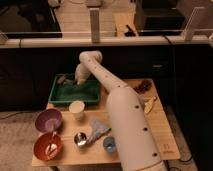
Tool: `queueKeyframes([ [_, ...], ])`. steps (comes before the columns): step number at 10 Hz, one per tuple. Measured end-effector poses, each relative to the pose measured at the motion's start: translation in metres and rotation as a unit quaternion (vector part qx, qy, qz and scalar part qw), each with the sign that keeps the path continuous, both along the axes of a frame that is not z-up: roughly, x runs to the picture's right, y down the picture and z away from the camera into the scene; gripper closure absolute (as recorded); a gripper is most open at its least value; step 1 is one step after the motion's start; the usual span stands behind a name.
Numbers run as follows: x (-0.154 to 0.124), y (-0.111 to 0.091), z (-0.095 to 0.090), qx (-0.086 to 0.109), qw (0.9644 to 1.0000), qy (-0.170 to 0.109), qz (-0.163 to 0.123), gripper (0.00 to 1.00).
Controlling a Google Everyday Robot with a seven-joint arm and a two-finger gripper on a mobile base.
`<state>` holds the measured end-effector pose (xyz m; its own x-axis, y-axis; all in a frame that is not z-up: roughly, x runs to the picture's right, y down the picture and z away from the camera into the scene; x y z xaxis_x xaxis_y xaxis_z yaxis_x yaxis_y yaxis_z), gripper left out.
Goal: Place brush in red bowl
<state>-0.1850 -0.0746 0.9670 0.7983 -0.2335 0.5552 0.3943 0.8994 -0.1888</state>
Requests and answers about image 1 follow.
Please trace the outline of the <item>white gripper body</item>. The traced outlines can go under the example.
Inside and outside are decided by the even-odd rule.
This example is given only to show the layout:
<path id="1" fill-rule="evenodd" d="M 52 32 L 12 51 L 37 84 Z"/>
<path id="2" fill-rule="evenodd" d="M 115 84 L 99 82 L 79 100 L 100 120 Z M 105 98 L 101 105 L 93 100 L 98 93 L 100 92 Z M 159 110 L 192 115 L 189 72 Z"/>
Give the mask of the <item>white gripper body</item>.
<path id="1" fill-rule="evenodd" d="M 78 64 L 75 71 L 75 81 L 78 85 L 83 84 L 90 76 L 89 70 L 83 65 Z"/>

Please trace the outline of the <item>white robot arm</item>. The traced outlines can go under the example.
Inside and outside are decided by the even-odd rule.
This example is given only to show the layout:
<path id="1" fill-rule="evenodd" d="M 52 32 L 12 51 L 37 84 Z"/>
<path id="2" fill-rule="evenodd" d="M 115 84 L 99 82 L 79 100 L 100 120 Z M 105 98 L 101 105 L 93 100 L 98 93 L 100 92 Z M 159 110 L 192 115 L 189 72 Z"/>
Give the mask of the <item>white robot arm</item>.
<path id="1" fill-rule="evenodd" d="M 81 52 L 75 79 L 80 85 L 93 74 L 108 91 L 106 110 L 123 171 L 167 171 L 145 118 L 144 102 L 101 65 L 102 59 L 100 51 Z"/>

